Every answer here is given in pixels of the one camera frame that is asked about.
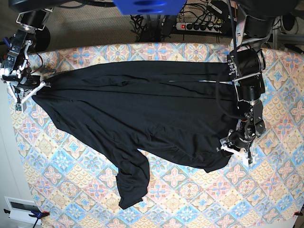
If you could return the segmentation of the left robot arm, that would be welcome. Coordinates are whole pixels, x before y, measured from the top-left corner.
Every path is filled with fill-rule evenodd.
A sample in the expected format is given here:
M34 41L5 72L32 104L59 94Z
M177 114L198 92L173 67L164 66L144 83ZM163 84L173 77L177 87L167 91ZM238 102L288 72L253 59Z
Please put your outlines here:
M260 100L265 92L262 72L266 67L262 45L269 40L275 19L294 10L299 2L238 0L236 3L237 15L234 16L230 1L227 2L233 37L233 49L227 61L237 100L248 103L249 107L241 116L231 115L241 121L240 126L220 140L218 150L224 156L235 154L248 162L252 158L252 142L266 130Z

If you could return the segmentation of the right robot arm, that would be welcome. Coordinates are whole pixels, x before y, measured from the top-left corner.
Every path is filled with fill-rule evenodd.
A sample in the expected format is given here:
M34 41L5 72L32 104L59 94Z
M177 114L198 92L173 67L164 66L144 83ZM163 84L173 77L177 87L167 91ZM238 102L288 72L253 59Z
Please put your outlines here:
M9 8L19 15L21 26L10 39L4 38L8 47L6 58L0 66L0 79L19 95L40 85L40 77L31 70L29 53L45 51L50 44L50 32L46 21L54 7L52 0L9 0Z

